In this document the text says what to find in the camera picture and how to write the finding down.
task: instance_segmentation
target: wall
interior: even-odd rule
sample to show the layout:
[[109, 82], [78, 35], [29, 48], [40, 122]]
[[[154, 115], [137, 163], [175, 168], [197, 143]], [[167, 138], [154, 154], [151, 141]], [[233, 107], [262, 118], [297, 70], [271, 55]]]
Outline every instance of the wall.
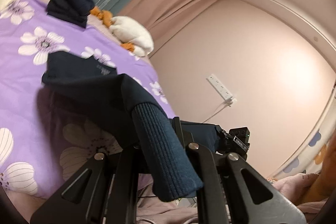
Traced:
[[267, 176], [304, 141], [324, 109], [335, 72], [298, 33], [241, 0], [219, 0], [152, 57], [169, 102], [182, 119], [203, 122], [223, 100], [214, 73], [238, 102], [208, 122], [248, 126], [248, 162]]

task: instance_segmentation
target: metal screw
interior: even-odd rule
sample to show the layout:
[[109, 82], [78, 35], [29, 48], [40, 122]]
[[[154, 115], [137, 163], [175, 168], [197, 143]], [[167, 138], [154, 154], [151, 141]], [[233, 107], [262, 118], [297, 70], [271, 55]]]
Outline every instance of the metal screw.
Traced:
[[237, 153], [230, 153], [228, 157], [229, 157], [229, 160], [232, 160], [232, 161], [239, 160], [239, 155]]
[[104, 153], [99, 152], [99, 153], [95, 154], [94, 159], [95, 160], [103, 160], [104, 157], [105, 157]]
[[197, 150], [199, 148], [199, 144], [198, 143], [190, 143], [190, 144], [188, 144], [188, 147], [192, 150]]

